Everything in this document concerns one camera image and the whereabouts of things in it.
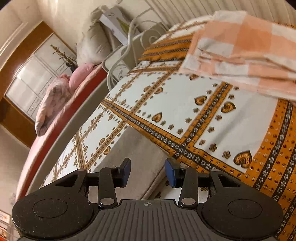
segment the wall molding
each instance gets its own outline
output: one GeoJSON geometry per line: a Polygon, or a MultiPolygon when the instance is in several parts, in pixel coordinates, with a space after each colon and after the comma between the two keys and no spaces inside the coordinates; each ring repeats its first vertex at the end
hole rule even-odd
{"type": "Polygon", "coordinates": [[[3,54],[3,52],[5,51],[5,49],[8,48],[8,46],[11,44],[11,42],[13,41],[14,38],[16,38],[21,31],[28,25],[28,23],[21,23],[16,30],[14,30],[14,32],[9,36],[9,38],[6,40],[6,42],[3,44],[3,46],[0,48],[0,55],[3,54]]]}

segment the white wall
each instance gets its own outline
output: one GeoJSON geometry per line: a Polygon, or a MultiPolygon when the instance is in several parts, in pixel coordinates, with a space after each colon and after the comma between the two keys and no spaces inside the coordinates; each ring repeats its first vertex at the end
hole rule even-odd
{"type": "MultiPolygon", "coordinates": [[[[111,8],[115,0],[38,0],[43,20],[73,50],[81,39],[81,29],[90,13],[100,5],[111,8]]],[[[130,20],[149,8],[143,0],[123,0],[119,5],[130,20]]],[[[148,13],[147,19],[157,21],[154,13],[148,13]]]]}
{"type": "Polygon", "coordinates": [[[41,21],[36,0],[12,0],[0,10],[0,69],[41,21]]]}
{"type": "Polygon", "coordinates": [[[28,153],[29,148],[0,125],[0,210],[7,213],[28,153]]]}

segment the heart pattern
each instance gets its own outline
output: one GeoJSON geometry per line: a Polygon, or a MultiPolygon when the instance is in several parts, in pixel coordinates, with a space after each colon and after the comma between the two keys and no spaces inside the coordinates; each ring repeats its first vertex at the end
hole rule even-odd
{"type": "Polygon", "coordinates": [[[252,155],[249,150],[238,153],[233,159],[233,162],[236,165],[240,165],[242,168],[248,168],[251,164],[251,161],[252,161],[252,155]]]}
{"type": "Polygon", "coordinates": [[[126,103],[126,99],[124,99],[122,102],[120,102],[121,105],[126,103]]]}
{"type": "Polygon", "coordinates": [[[114,116],[113,114],[109,115],[108,120],[111,120],[113,118],[113,116],[114,116]]]}
{"type": "Polygon", "coordinates": [[[159,94],[159,93],[161,93],[161,92],[163,92],[163,88],[162,87],[159,87],[155,92],[154,92],[154,94],[159,94]]]}
{"type": "Polygon", "coordinates": [[[159,122],[161,120],[162,116],[163,116],[162,113],[159,112],[159,113],[157,113],[156,115],[154,115],[152,117],[152,121],[155,121],[157,123],[157,122],[159,122]]]}
{"type": "Polygon", "coordinates": [[[221,112],[222,113],[228,113],[228,112],[233,111],[235,109],[236,109],[236,107],[235,107],[234,103],[225,102],[224,106],[221,108],[221,112]]]}
{"type": "Polygon", "coordinates": [[[103,154],[104,154],[104,155],[107,155],[107,154],[110,152],[110,150],[111,150],[111,147],[108,146],[108,147],[104,150],[103,154]]]}
{"type": "Polygon", "coordinates": [[[194,99],[195,103],[197,105],[203,105],[205,103],[205,100],[207,99],[207,97],[205,95],[202,96],[198,96],[194,99]]]}
{"type": "Polygon", "coordinates": [[[196,78],[198,78],[198,77],[199,77],[199,75],[192,74],[192,75],[189,76],[189,79],[190,79],[190,80],[194,80],[194,79],[196,79],[196,78]]]}
{"type": "Polygon", "coordinates": [[[105,141],[105,138],[102,138],[99,142],[99,145],[102,145],[104,143],[104,141],[105,141]]]}

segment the white metal headboard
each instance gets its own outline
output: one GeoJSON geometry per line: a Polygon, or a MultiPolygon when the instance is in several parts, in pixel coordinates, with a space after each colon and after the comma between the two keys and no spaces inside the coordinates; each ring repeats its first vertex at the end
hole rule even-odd
{"type": "MultiPolygon", "coordinates": [[[[119,79],[114,79],[113,78],[113,72],[116,68],[118,67],[122,67],[125,66],[126,68],[128,68],[125,64],[120,64],[120,62],[128,55],[129,51],[132,49],[133,51],[133,56],[134,56],[134,61],[136,64],[138,64],[138,59],[136,57],[135,54],[135,49],[133,46],[133,37],[134,37],[134,33],[136,28],[141,24],[141,23],[145,23],[145,22],[151,22],[151,23],[155,23],[158,24],[161,28],[163,28],[164,31],[167,31],[168,28],[166,27],[165,23],[160,24],[159,22],[153,21],[153,20],[143,20],[143,21],[139,21],[138,19],[143,16],[145,13],[149,12],[149,11],[154,11],[152,8],[149,8],[147,10],[145,10],[144,12],[140,13],[138,16],[136,16],[132,22],[130,23],[130,27],[128,30],[128,44],[127,44],[127,48],[124,52],[124,54],[113,64],[113,66],[110,68],[110,70],[108,71],[108,75],[107,75],[107,86],[108,89],[111,90],[114,88],[114,86],[117,84],[119,79]]],[[[161,33],[158,32],[155,29],[147,29],[144,32],[141,33],[141,37],[140,37],[140,41],[141,41],[141,45],[143,47],[143,49],[145,48],[145,46],[143,45],[143,36],[145,35],[145,33],[147,31],[152,31],[154,32],[154,34],[149,38],[149,43],[151,44],[153,41],[155,41],[156,39],[158,39],[159,37],[161,37],[161,33]]]]}
{"type": "Polygon", "coordinates": [[[244,10],[250,15],[273,22],[296,24],[296,10],[286,0],[145,0],[172,25],[219,10],[244,10]]]}

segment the white pillow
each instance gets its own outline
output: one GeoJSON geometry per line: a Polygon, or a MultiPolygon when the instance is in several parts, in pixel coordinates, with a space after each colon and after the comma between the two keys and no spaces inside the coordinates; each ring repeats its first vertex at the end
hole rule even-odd
{"type": "Polygon", "coordinates": [[[100,64],[110,53],[111,47],[99,18],[102,11],[96,8],[83,25],[83,39],[77,44],[77,64],[100,64]]]}

